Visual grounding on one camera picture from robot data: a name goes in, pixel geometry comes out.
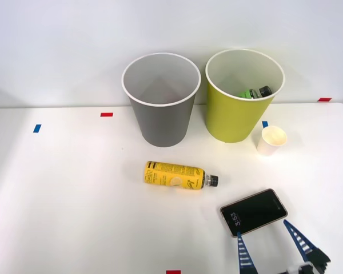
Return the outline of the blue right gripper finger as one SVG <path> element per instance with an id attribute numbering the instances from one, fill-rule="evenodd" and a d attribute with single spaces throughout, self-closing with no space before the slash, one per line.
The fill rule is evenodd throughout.
<path id="1" fill-rule="evenodd" d="M 330 258 L 322 250 L 317 248 L 307 237 L 305 237 L 293 224 L 286 219 L 284 225 L 292 237 L 303 263 L 297 267 L 295 272 L 325 272 Z"/>
<path id="2" fill-rule="evenodd" d="M 239 274 L 258 274 L 253 260 L 242 239 L 241 233 L 237 233 Z"/>

